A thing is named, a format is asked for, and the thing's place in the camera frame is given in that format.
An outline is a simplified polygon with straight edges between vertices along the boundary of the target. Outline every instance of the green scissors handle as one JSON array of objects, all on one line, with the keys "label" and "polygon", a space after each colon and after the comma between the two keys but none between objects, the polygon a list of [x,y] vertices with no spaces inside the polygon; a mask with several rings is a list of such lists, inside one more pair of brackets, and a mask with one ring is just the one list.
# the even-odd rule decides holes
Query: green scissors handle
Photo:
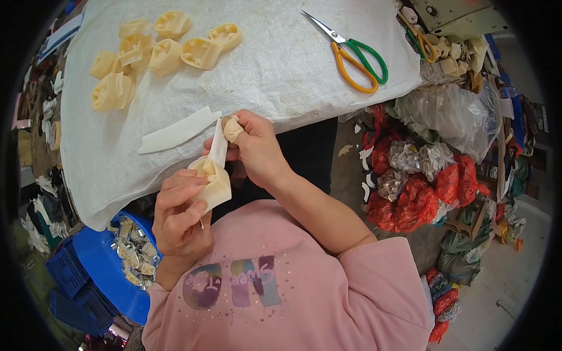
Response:
[{"label": "green scissors handle", "polygon": [[[353,52],[355,52],[355,55],[357,55],[357,57],[361,60],[361,63],[363,64],[363,66],[365,66],[365,68],[376,78],[376,80],[380,83],[380,84],[384,84],[387,82],[388,80],[388,69],[386,66],[386,63],[384,63],[383,58],[379,55],[378,52],[376,52],[372,47],[365,45],[361,42],[358,42],[354,39],[348,39],[345,42],[345,45],[347,45],[351,50],[353,50]],[[380,68],[382,68],[383,70],[383,77],[379,78],[379,76],[375,73],[375,71],[373,70],[373,68],[371,67],[371,65],[369,64],[369,61],[367,61],[367,59],[365,58],[365,55],[363,55],[363,53],[359,50],[359,48],[366,50],[367,52],[369,52],[371,55],[373,55],[374,58],[377,59]]]}]

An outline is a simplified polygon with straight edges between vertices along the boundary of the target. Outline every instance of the roll of tape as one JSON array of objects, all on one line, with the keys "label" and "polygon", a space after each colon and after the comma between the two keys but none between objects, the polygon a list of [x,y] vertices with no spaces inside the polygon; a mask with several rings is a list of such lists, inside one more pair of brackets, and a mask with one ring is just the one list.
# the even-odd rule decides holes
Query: roll of tape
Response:
[{"label": "roll of tape", "polygon": [[51,151],[56,151],[61,145],[61,123],[54,121],[51,123],[51,138],[49,139],[49,146]]}]

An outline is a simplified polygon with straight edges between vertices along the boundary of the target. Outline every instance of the blue plastic crate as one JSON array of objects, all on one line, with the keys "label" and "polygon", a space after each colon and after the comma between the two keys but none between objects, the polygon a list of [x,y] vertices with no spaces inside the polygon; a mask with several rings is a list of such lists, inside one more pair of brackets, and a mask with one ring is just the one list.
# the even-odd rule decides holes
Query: blue plastic crate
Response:
[{"label": "blue plastic crate", "polygon": [[113,323],[116,314],[107,310],[102,299],[92,289],[81,291],[74,302],[79,308],[90,312],[100,325],[106,326],[105,330]]},{"label": "blue plastic crate", "polygon": [[45,266],[60,293],[72,299],[88,282],[90,276],[78,260],[72,240],[69,239],[63,242],[58,252],[45,263]]},{"label": "blue plastic crate", "polygon": [[49,292],[49,306],[53,317],[90,335],[103,335],[113,323],[102,324],[89,310],[67,299],[55,290]]},{"label": "blue plastic crate", "polygon": [[102,294],[92,281],[87,283],[74,298],[74,301],[77,301],[79,304],[84,303],[86,300],[90,300],[91,303],[99,305],[99,307],[97,307],[98,309],[104,308],[112,317],[117,316],[119,313],[117,307],[115,307],[115,305],[113,305],[111,301]]}]

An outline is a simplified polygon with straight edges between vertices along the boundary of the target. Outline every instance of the fingernail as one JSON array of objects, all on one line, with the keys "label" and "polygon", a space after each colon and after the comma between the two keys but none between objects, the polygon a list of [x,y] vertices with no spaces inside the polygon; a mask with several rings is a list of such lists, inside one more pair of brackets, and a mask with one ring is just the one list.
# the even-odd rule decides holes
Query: fingernail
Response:
[{"label": "fingernail", "polygon": [[199,200],[193,204],[193,208],[198,211],[204,211],[207,208],[207,202],[205,200]]}]

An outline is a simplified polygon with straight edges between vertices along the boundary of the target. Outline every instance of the scissors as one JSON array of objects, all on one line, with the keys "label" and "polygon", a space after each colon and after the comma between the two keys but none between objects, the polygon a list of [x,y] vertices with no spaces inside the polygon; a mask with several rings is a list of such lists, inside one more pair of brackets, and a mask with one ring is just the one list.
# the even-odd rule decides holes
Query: scissors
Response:
[{"label": "scissors", "polygon": [[[425,60],[429,63],[435,63],[435,60],[437,59],[437,52],[435,52],[435,49],[433,48],[433,45],[429,42],[429,40],[420,32],[418,32],[409,22],[408,20],[404,17],[403,14],[400,13],[400,11],[398,11],[398,17],[400,17],[400,20],[402,20],[402,22],[407,26],[407,28],[410,30],[410,32],[412,32],[412,34],[417,37],[417,41],[419,43],[419,45],[416,44],[416,46],[418,48],[421,49],[421,53],[422,53],[422,57],[425,57]],[[425,51],[425,46],[428,46],[429,51],[431,52],[431,58],[429,58],[429,56],[427,55],[427,52]]]},{"label": "scissors", "polygon": [[[373,94],[375,93],[378,89],[379,89],[379,83],[384,84],[387,82],[388,80],[388,69],[386,64],[384,63],[384,60],[382,59],[382,57],[378,54],[378,52],[376,52],[375,50],[373,50],[370,46],[367,46],[363,43],[360,43],[356,40],[353,39],[345,39],[344,37],[342,37],[341,35],[339,35],[338,33],[336,33],[336,31],[328,28],[325,24],[323,24],[322,22],[320,22],[319,20],[317,20],[316,18],[314,18],[313,16],[311,16],[309,13],[307,13],[306,11],[303,10],[303,12],[305,13],[305,15],[307,15],[312,21],[314,21],[314,23],[316,23],[318,25],[318,27],[320,27],[322,30],[324,30],[326,32],[326,34],[328,35],[328,37],[330,38],[330,40],[332,40],[332,51],[334,52],[334,55],[336,57],[336,64],[338,65],[338,71],[339,73],[342,75],[343,79],[355,90],[362,92],[362,93],[366,93],[366,94]],[[347,45],[350,49],[353,50],[353,52],[355,52],[355,54],[358,56],[359,60],[361,61],[361,63],[355,61],[340,45],[341,44],[345,44]],[[361,51],[359,50],[359,48],[364,49],[366,51],[368,51],[371,55],[373,55],[377,61],[380,64],[380,67],[383,70],[383,77],[382,79],[379,78],[377,76],[377,74],[375,73],[375,71],[373,70],[373,68],[371,67],[371,65],[369,64],[369,62],[367,61],[367,59],[365,58],[365,56],[363,55],[363,53],[361,53]],[[357,68],[358,70],[360,70],[373,84],[373,87],[371,89],[367,89],[362,87],[361,85],[355,83],[351,77],[349,77],[349,75],[346,72],[345,67],[343,67],[343,60],[342,60],[342,56],[343,58],[345,58],[349,63],[351,63],[355,68]]]}]

